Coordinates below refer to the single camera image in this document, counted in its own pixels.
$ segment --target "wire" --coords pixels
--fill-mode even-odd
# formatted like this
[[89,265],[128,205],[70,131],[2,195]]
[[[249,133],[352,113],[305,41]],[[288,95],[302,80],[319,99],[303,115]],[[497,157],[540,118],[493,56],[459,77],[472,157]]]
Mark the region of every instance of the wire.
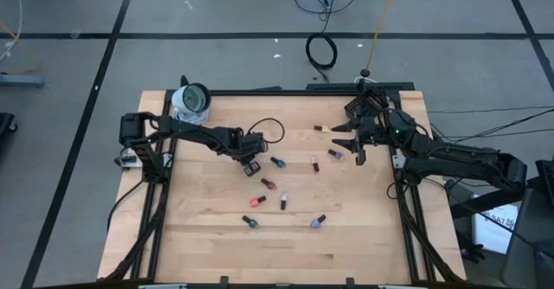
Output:
[[120,197],[115,204],[113,205],[112,209],[110,210],[110,215],[107,217],[107,228],[106,231],[110,231],[110,225],[112,224],[112,216],[115,212],[115,209],[123,202],[124,199],[126,199],[133,191],[135,191],[142,183],[145,182],[145,179],[143,178],[140,180],[135,186],[131,187],[122,197]]
[[[314,38],[323,38],[329,44],[329,46],[331,47],[332,59],[329,63],[321,64],[321,63],[318,63],[317,61],[315,61],[313,59],[312,53],[310,52],[310,44],[312,43],[312,40]],[[333,68],[335,66],[335,64],[337,63],[337,57],[338,57],[337,45],[331,39],[331,37],[329,37],[327,35],[324,35],[323,32],[311,34],[308,37],[308,39],[306,40],[306,56],[307,56],[308,60],[310,61],[310,64],[312,64],[313,68],[315,68],[321,74],[321,76],[323,77],[325,82],[329,82],[329,77],[327,77],[327,75],[325,73],[323,73],[322,71]]]
[[435,129],[435,130],[437,131],[437,135],[439,136],[439,138],[444,138],[444,139],[446,139],[446,140],[448,140],[448,141],[450,141],[450,142],[454,142],[454,140],[452,140],[451,137],[447,137],[446,134],[442,133],[442,131],[441,131],[439,128],[437,128],[436,125],[433,125],[432,123],[429,123],[429,124],[431,125],[431,127],[432,127],[433,129]]
[[375,34],[373,35],[373,42],[371,43],[370,58],[367,60],[367,64],[365,65],[366,70],[370,70],[371,60],[373,59],[373,53],[375,52],[375,48],[377,45],[377,36],[379,35],[379,31],[381,31],[384,16],[387,14],[387,10],[389,10],[391,4],[392,0],[387,0],[387,3],[384,5],[383,8],[383,14],[381,14],[381,18],[379,18],[379,22],[377,23],[377,29],[375,30]]
[[484,109],[484,110],[452,111],[452,112],[427,111],[427,113],[463,114],[463,113],[471,113],[471,112],[506,112],[506,111],[522,111],[527,109],[544,109],[544,108],[554,108],[554,106],[527,106],[527,107],[494,108],[494,109]]
[[[524,131],[524,132],[491,134],[491,135],[486,135],[486,136],[483,136],[483,137],[473,137],[473,138],[495,138],[495,137],[506,137],[506,136],[512,136],[512,135],[520,135],[520,134],[528,134],[528,133],[536,133],[536,132],[551,132],[551,131],[554,131],[554,128],[529,130],[529,131]],[[454,136],[454,137],[444,137],[444,138],[471,138],[471,136],[457,136],[457,137]]]
[[454,182],[452,185],[448,186],[448,189],[453,189],[454,186],[458,185],[458,183],[460,183],[460,182],[461,182],[461,179],[459,178],[459,179],[457,179],[456,182]]
[[514,232],[513,230],[509,229],[507,226],[503,225],[503,224],[500,224],[498,222],[496,222],[492,217],[488,216],[488,215],[485,215],[483,214],[482,212],[477,212],[477,210],[469,207],[468,205],[466,205],[464,202],[461,202],[460,199],[458,199],[456,196],[454,196],[452,194],[452,192],[450,191],[450,189],[447,189],[445,186],[443,186],[442,184],[436,182],[435,180],[432,180],[430,178],[426,178],[424,177],[424,179],[428,180],[428,181],[431,181],[432,183],[438,185],[439,187],[443,188],[446,192],[447,192],[447,195],[449,197],[452,197],[455,201],[457,201],[463,208],[475,213],[476,215],[480,215],[484,218],[486,218],[488,221],[500,226],[501,228],[503,228],[504,230],[512,233],[513,235],[515,235],[516,237],[518,237],[522,242],[524,242],[525,244],[527,244],[529,247],[531,247],[533,249],[533,251],[535,252],[540,252],[544,255],[546,255],[547,257],[551,258],[554,260],[554,254],[551,254],[550,252],[542,249],[541,247],[538,247],[536,245],[534,245],[532,242],[528,241],[525,237],[523,237],[521,234],[519,233],[516,233]]
[[250,134],[250,132],[259,124],[261,124],[262,122],[264,121],[268,121],[268,120],[272,120],[274,122],[276,122],[278,125],[280,125],[280,128],[282,130],[282,134],[280,136],[280,138],[276,139],[275,141],[267,141],[266,139],[263,139],[267,144],[275,144],[275,143],[279,143],[280,141],[283,140],[283,138],[285,137],[285,126],[277,119],[275,118],[271,118],[271,117],[268,117],[268,118],[264,118],[264,119],[260,119],[258,121],[256,121],[255,124],[253,124],[250,129],[248,129],[248,131],[246,132],[246,134]]
[[[395,184],[395,182],[389,184],[389,186],[387,187],[387,197],[388,197],[389,199],[392,199],[392,200],[398,199],[398,197],[393,197],[393,196],[390,195],[390,188],[391,188],[392,185],[394,185],[394,184]],[[409,186],[406,185],[406,187],[405,187],[405,188],[403,189],[403,191],[402,191],[402,195],[406,194],[406,192],[408,191],[408,188],[409,188]]]
[[541,115],[544,115],[546,113],[549,113],[549,112],[554,112],[554,108],[548,110],[548,111],[544,111],[544,112],[540,112],[540,113],[537,113],[537,114],[534,114],[532,116],[528,116],[528,117],[525,117],[523,119],[518,119],[516,121],[513,121],[512,123],[510,124],[507,124],[507,125],[500,125],[500,126],[497,126],[497,127],[494,127],[493,129],[489,129],[489,130],[485,130],[483,132],[480,132],[480,133],[477,133],[475,134],[474,136],[471,136],[471,137],[466,137],[466,138],[461,138],[461,139],[457,139],[456,140],[456,143],[459,143],[459,142],[462,142],[462,141],[467,141],[469,140],[470,138],[481,138],[481,137],[484,137],[484,136],[487,136],[487,135],[490,135],[492,133],[495,133],[495,132],[498,132],[500,130],[504,130],[506,128],[509,128],[513,125],[519,125],[521,123],[524,123],[526,121],[529,121],[531,119],[534,119],[538,116],[541,116]]
[[11,51],[12,48],[16,45],[17,41],[19,40],[19,35],[21,34],[21,29],[23,26],[23,1],[18,0],[19,3],[19,25],[17,26],[17,35],[14,38],[14,41],[8,46],[6,51],[0,55],[0,61],[3,60],[3,58]]
[[[335,2],[335,0],[331,0],[331,7],[329,8],[329,11],[332,10],[332,5],[333,5],[334,2]],[[327,75],[325,73],[323,73],[322,71],[333,68],[335,66],[335,63],[337,63],[337,56],[338,56],[337,45],[335,44],[335,42],[331,39],[331,37],[323,34],[325,32],[325,30],[327,29],[327,25],[329,24],[329,19],[330,18],[331,18],[331,14],[329,13],[329,14],[327,14],[327,18],[325,20],[325,27],[323,28],[323,30],[321,30],[320,33],[311,34],[308,37],[308,39],[306,40],[306,56],[307,56],[308,60],[310,61],[310,64],[312,64],[313,68],[315,68],[321,74],[321,76],[323,77],[325,82],[329,82],[329,77],[327,77]],[[312,53],[310,52],[310,44],[312,43],[312,40],[314,38],[323,38],[329,44],[329,46],[331,47],[331,49],[332,49],[332,59],[328,64],[321,64],[321,63],[318,63],[317,61],[315,61],[313,59]]]
[[425,140],[425,152],[424,152],[424,154],[427,154],[427,151],[429,150],[429,140],[431,139],[431,136],[429,135],[429,132],[427,131],[427,129],[425,129],[424,126],[416,123],[415,120],[414,120],[414,123],[416,127],[422,128],[422,130],[425,132],[425,135],[427,136],[427,139]]
[[325,30],[327,29],[327,24],[329,24],[329,19],[331,18],[331,11],[332,11],[332,5],[335,3],[335,0],[331,0],[331,6],[329,7],[329,12],[326,12],[327,14],[327,18],[325,20],[325,27],[323,28],[323,30],[321,31],[321,34],[323,34],[325,32]]
[[[171,156],[171,158],[167,161],[167,163],[165,163],[164,165],[164,168],[167,168],[169,167],[169,165],[173,162],[173,158],[175,156]],[[115,209],[130,195],[132,194],[132,192],[134,192],[142,183],[144,183],[146,181],[145,178],[143,178],[142,180],[140,180],[135,186],[131,187],[131,189],[129,189],[122,197],[120,197],[116,202],[115,204],[113,205],[112,209],[110,210],[110,214],[109,216],[107,217],[107,231],[109,232],[110,231],[110,224],[112,223],[112,216],[113,216],[113,213],[115,212]]]
[[300,8],[301,10],[307,12],[307,13],[313,13],[313,14],[319,14],[319,15],[330,15],[330,14],[333,14],[333,13],[338,13],[342,10],[345,10],[346,8],[348,8],[353,2],[354,0],[350,0],[350,2],[348,2],[344,7],[340,8],[340,9],[337,9],[337,10],[332,10],[332,9],[329,9],[329,11],[326,10],[327,8],[327,4],[325,4],[325,1],[326,0],[323,0],[323,2],[321,0],[318,0],[320,3],[322,3],[322,5],[325,7],[325,10],[323,11],[313,11],[313,10],[309,10],[309,9],[306,9],[302,6],[300,6],[300,4],[298,3],[298,0],[294,0],[294,2],[296,3],[296,6],[298,8]]
[[30,46],[27,45],[24,41],[20,40],[16,34],[10,29],[8,25],[6,25],[4,22],[0,21],[0,27],[3,28],[3,30],[8,33],[12,38],[14,38],[14,41],[18,41],[21,43],[21,45],[31,54],[32,57],[35,58],[35,61],[37,63],[36,67],[27,67],[27,68],[20,68],[16,69],[14,71],[7,72],[8,74],[28,74],[32,72],[39,71],[42,68],[42,60],[41,57],[36,53],[34,49],[32,49]]

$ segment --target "wooden tabletop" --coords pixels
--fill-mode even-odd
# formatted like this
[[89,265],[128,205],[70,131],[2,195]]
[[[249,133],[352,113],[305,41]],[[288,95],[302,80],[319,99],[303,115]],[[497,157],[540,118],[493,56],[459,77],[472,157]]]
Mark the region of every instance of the wooden tabletop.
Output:
[[[403,110],[428,128],[420,92],[402,92]],[[397,202],[385,195],[393,182],[387,146],[367,145],[367,162],[355,165],[345,153],[340,161],[327,154],[332,138],[351,138],[351,133],[323,133],[314,125],[329,127],[348,119],[344,105],[350,97],[254,97],[212,98],[205,126],[242,127],[257,120],[279,119],[287,130],[278,144],[256,158],[261,171],[247,177],[242,167],[206,146],[180,140],[164,231],[158,257],[157,282],[215,283],[229,276],[231,283],[409,284],[408,264]],[[164,92],[143,92],[140,111],[160,114]],[[266,122],[256,131],[268,140],[280,136],[276,124]],[[287,162],[278,168],[269,158]],[[310,163],[319,160],[320,172]],[[268,190],[260,179],[277,184]],[[118,196],[141,178],[139,169],[123,173]],[[109,274],[136,241],[146,186],[114,213],[100,263],[99,277]],[[429,182],[419,186],[428,237],[455,273],[465,278],[454,225],[443,189]],[[280,195],[288,195],[287,209],[280,210]],[[267,200],[257,208],[249,201]],[[313,219],[325,214],[321,228],[310,228]],[[247,215],[260,226],[250,228]],[[425,278],[421,250],[419,274]],[[150,256],[145,247],[142,274]]]

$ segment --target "black cable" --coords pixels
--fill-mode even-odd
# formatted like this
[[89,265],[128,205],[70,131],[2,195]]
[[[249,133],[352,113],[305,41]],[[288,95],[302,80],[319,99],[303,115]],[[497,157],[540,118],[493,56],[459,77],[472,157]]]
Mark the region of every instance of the black cable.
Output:
[[326,12],[327,14],[327,18],[325,20],[325,27],[323,28],[323,30],[321,31],[321,34],[323,34],[325,32],[325,30],[327,29],[327,24],[329,24],[329,19],[331,18],[331,11],[332,11],[332,5],[335,3],[335,0],[331,0],[331,6],[329,7],[329,12]]
[[249,134],[257,125],[261,124],[262,122],[264,121],[268,121],[268,120],[272,120],[274,122],[276,122],[278,125],[280,125],[280,128],[282,130],[282,134],[280,136],[280,138],[276,139],[275,141],[267,141],[266,139],[263,139],[267,144],[275,144],[275,143],[279,143],[280,141],[283,140],[283,138],[285,137],[285,126],[277,119],[275,118],[272,118],[272,117],[268,117],[268,118],[264,118],[264,119],[260,119],[258,121],[256,121],[251,127],[250,129],[248,129],[248,131],[246,131],[246,134]]
[[[393,199],[393,200],[394,200],[394,199],[398,199],[398,197],[393,197],[393,196],[390,195],[390,188],[391,188],[392,185],[394,185],[394,184],[395,184],[395,182],[389,184],[389,186],[387,187],[387,197],[388,197],[389,199]],[[409,186],[406,185],[406,187],[405,187],[405,188],[403,189],[403,191],[402,191],[402,194],[403,194],[403,195],[406,194],[406,192],[408,191],[408,188],[409,188]]]
[[425,135],[427,136],[427,139],[425,140],[425,152],[424,152],[424,154],[427,154],[427,151],[429,150],[429,140],[431,139],[431,136],[429,136],[429,132],[427,131],[427,129],[425,129],[424,126],[416,123],[415,120],[414,120],[414,123],[416,127],[422,128],[422,130],[425,132]]
[[[321,64],[321,63],[318,63],[317,61],[315,61],[313,59],[312,53],[310,52],[310,44],[312,43],[312,40],[314,38],[323,38],[329,44],[329,46],[331,47],[332,59],[329,63]],[[329,36],[324,35],[323,33],[313,33],[306,40],[306,56],[308,57],[308,60],[310,61],[310,64],[312,64],[313,68],[315,68],[321,74],[321,76],[323,77],[325,82],[329,82],[329,77],[327,77],[327,75],[325,73],[323,73],[322,71],[323,70],[329,70],[329,69],[333,68],[335,66],[335,64],[337,63],[338,51],[337,51],[337,45],[335,44],[335,42]]]
[[140,184],[144,183],[145,179],[140,180],[135,186],[131,187],[122,197],[120,197],[117,202],[113,205],[112,209],[110,210],[110,215],[107,217],[107,228],[106,231],[110,231],[110,224],[112,223],[112,216],[113,212],[115,212],[115,209],[123,202],[124,199],[126,199],[133,191],[135,191]]
[[534,115],[532,115],[532,116],[528,116],[528,117],[525,117],[525,118],[522,118],[522,119],[518,119],[518,120],[513,121],[513,122],[511,122],[510,124],[507,124],[507,125],[500,125],[500,126],[497,126],[497,127],[492,128],[492,129],[485,130],[485,131],[480,132],[480,133],[477,133],[477,134],[475,134],[475,135],[473,135],[473,136],[471,136],[471,137],[457,139],[457,140],[456,140],[456,143],[459,143],[459,142],[462,142],[462,141],[467,141],[467,140],[469,140],[470,138],[481,138],[481,137],[490,135],[490,134],[492,134],[492,133],[498,132],[498,131],[500,131],[500,130],[504,130],[504,129],[506,129],[506,128],[509,128],[509,127],[511,127],[511,126],[513,126],[513,125],[519,125],[519,124],[521,124],[521,123],[524,123],[524,122],[526,122],[526,121],[528,121],[528,120],[534,119],[534,118],[536,118],[536,117],[538,117],[538,116],[544,115],[544,114],[549,113],[549,112],[554,112],[554,108],[553,108],[553,109],[550,109],[550,110],[548,110],[548,111],[544,111],[544,112],[540,112],[540,113],[534,114]]
[[330,14],[333,14],[333,13],[338,13],[338,12],[340,12],[340,11],[342,11],[342,10],[348,8],[348,7],[354,2],[354,0],[350,0],[350,2],[348,2],[344,7],[340,8],[340,9],[338,9],[338,10],[334,10],[334,11],[333,11],[332,9],[329,9],[329,11],[327,11],[327,12],[325,12],[325,10],[324,10],[324,11],[313,11],[313,10],[309,10],[309,9],[306,9],[306,8],[303,8],[302,6],[300,6],[299,3],[298,3],[298,0],[294,0],[294,2],[296,2],[296,6],[298,6],[301,10],[303,10],[303,11],[305,11],[305,12],[307,12],[307,13],[313,13],[313,14],[328,14],[328,15],[330,15]]
[[437,131],[437,133],[439,133],[439,138],[444,138],[444,139],[446,139],[450,142],[454,142],[454,140],[452,140],[451,137],[447,137],[446,134],[442,133],[442,131],[439,128],[437,128],[436,125],[433,125],[433,123],[429,123],[429,124],[431,125],[431,127],[433,129],[435,129]]
[[[335,2],[335,0],[331,0],[331,8],[329,9],[329,11],[332,10],[332,5],[333,5],[334,2]],[[323,77],[325,82],[330,82],[329,77],[327,77],[327,75],[325,73],[323,73],[322,71],[333,68],[335,66],[335,64],[337,63],[337,56],[338,56],[337,45],[335,44],[335,42],[331,39],[331,37],[323,34],[325,32],[325,30],[327,29],[327,25],[329,24],[329,19],[330,18],[331,18],[331,13],[327,14],[327,18],[325,20],[325,27],[323,28],[323,30],[321,30],[320,33],[311,34],[308,37],[308,39],[306,40],[306,56],[307,56],[308,60],[310,61],[310,64],[312,64],[313,68],[315,68],[321,74],[321,76]],[[319,62],[317,62],[313,59],[312,53],[310,52],[310,44],[312,43],[312,40],[314,38],[323,38],[329,44],[329,46],[331,47],[332,59],[329,63],[321,64],[321,63],[319,63]]]
[[[171,158],[167,161],[167,163],[165,163],[164,165],[164,168],[167,168],[169,166],[170,163],[173,162],[173,156],[171,156]],[[110,214],[109,216],[107,217],[107,229],[106,231],[110,231],[110,224],[112,223],[112,216],[113,216],[113,213],[115,212],[115,209],[132,193],[134,192],[142,183],[145,182],[145,179],[143,178],[142,180],[140,180],[136,185],[134,185],[133,187],[131,187],[131,189],[129,189],[125,194],[123,194],[122,197],[120,197],[116,202],[115,204],[113,205],[112,209],[110,210]]]
[[534,245],[532,242],[528,241],[525,237],[523,237],[521,234],[519,233],[516,233],[514,232],[513,230],[509,229],[507,226],[503,225],[503,224],[500,224],[498,222],[496,222],[492,217],[488,216],[488,215],[485,215],[483,214],[482,212],[477,212],[477,210],[469,207],[468,205],[466,205],[464,202],[461,202],[460,199],[458,199],[456,196],[454,196],[452,194],[452,192],[450,191],[450,189],[447,189],[445,186],[443,186],[442,184],[436,182],[435,180],[432,180],[432,179],[429,179],[429,178],[426,178],[424,177],[424,179],[428,180],[428,181],[431,181],[432,183],[440,186],[441,188],[443,188],[446,192],[447,192],[447,195],[449,197],[452,197],[455,201],[457,201],[463,208],[475,213],[476,215],[480,215],[484,218],[486,218],[488,221],[500,226],[501,228],[503,228],[504,230],[512,233],[514,236],[518,237],[522,242],[524,242],[525,244],[527,244],[527,246],[531,247],[533,249],[533,251],[535,252],[540,252],[544,255],[546,255],[547,257],[551,258],[554,260],[554,254],[551,254],[550,252],[542,249],[541,247],[538,247],[536,245]]
[[484,109],[484,110],[469,110],[469,111],[427,111],[427,113],[441,113],[441,114],[463,114],[471,112],[505,112],[505,111],[522,111],[527,109],[544,109],[544,108],[554,108],[554,106],[527,106],[527,107],[511,107],[511,108],[493,108],[493,109]]
[[486,135],[486,136],[482,136],[482,137],[475,137],[475,136],[453,136],[453,137],[444,137],[444,138],[495,138],[495,137],[506,137],[506,136],[512,136],[512,135],[520,135],[520,134],[528,134],[528,133],[536,133],[536,132],[551,132],[551,131],[554,131],[554,128],[529,130],[529,131],[524,131],[524,132],[511,132],[511,133],[491,134],[491,135]]
[[454,186],[458,185],[458,183],[460,183],[460,182],[461,182],[461,179],[459,178],[459,179],[456,180],[456,182],[454,182],[452,185],[450,185],[450,186],[448,187],[448,189],[453,189]]

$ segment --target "concrete floor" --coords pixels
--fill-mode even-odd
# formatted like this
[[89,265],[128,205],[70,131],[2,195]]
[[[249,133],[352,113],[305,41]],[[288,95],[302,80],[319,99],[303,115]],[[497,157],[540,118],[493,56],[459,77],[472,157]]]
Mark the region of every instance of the concrete floor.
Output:
[[[310,0],[300,0],[317,8]],[[349,0],[337,0],[340,7]],[[386,0],[356,0],[332,15],[328,32],[375,30]],[[520,0],[537,33],[554,32],[554,0]],[[111,33],[122,0],[23,0],[24,33]],[[16,0],[0,0],[0,20],[17,25]],[[317,15],[293,0],[131,0],[122,33],[280,33],[317,32]],[[384,33],[525,33],[511,0],[395,0]],[[8,40],[0,40],[3,46]],[[0,89],[0,111],[13,112],[20,130],[0,162],[0,279],[2,287],[21,285],[42,224],[68,158],[77,126],[105,52],[106,39],[27,39],[44,61],[43,89]],[[365,64],[370,40],[335,39],[332,82],[352,82]],[[554,42],[540,41],[547,56]],[[93,281],[106,238],[106,217],[119,185],[113,164],[119,152],[119,117],[135,111],[144,90],[178,87],[179,76],[212,89],[282,86],[301,89],[321,82],[310,66],[305,39],[118,40],[68,192],[35,285]],[[314,42],[316,60],[331,52]],[[0,71],[32,65],[21,46],[0,62]],[[372,78],[413,81],[432,111],[554,105],[554,92],[529,39],[382,39]],[[475,134],[537,110],[462,115],[430,114],[447,135]],[[551,128],[545,115],[512,132]],[[553,132],[474,139],[511,152],[530,166],[551,158]]]

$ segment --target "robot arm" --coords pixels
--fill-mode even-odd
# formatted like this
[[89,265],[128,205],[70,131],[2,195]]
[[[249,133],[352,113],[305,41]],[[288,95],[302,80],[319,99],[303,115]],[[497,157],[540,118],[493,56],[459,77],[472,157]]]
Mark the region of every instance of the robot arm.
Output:
[[[145,122],[156,131],[146,136]],[[143,174],[148,182],[159,183],[164,175],[164,157],[156,154],[151,145],[166,138],[183,140],[208,146],[217,155],[227,155],[245,166],[251,177],[260,170],[254,161],[256,154],[267,150],[262,133],[244,135],[241,128],[206,128],[173,119],[171,116],[156,116],[151,112],[128,113],[121,117],[119,142],[131,148],[143,163]]]
[[333,143],[357,152],[357,164],[364,164],[364,145],[391,145],[404,156],[394,156],[396,170],[409,183],[440,175],[483,180],[507,191],[525,187],[527,166],[519,159],[492,148],[479,148],[433,140],[417,131],[419,125],[406,112],[383,109],[375,117],[355,116],[335,132],[356,130],[352,140],[333,139]]

